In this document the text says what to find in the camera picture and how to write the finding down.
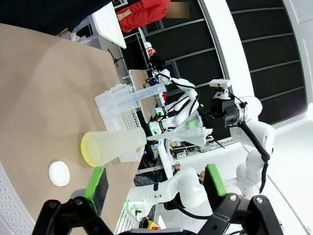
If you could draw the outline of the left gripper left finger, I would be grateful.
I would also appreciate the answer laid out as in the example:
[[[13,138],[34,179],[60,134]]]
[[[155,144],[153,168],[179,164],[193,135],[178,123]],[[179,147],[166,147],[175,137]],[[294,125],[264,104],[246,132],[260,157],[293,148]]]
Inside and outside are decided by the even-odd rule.
[[[73,228],[83,228],[88,235],[112,235],[100,217],[109,183],[106,169],[96,167],[82,196],[62,204],[47,200],[40,211],[34,235],[69,235]]]

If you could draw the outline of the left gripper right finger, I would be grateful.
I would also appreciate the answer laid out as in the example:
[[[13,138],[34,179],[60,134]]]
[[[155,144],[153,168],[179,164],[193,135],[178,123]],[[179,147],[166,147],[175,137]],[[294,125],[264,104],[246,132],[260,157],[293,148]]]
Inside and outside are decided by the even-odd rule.
[[[269,199],[255,195],[246,199],[228,192],[214,164],[205,168],[204,182],[212,214],[200,235],[224,235],[231,224],[239,224],[246,235],[282,235],[283,230]]]

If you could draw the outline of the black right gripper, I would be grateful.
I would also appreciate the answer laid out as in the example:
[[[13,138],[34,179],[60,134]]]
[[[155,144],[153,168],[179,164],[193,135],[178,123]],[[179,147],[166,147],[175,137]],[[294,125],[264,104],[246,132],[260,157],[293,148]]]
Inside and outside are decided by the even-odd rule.
[[[204,135],[211,135],[213,129],[225,129],[245,126],[245,103],[235,99],[228,100],[214,98],[211,101],[211,110],[206,114],[189,116],[188,129],[204,128]]]

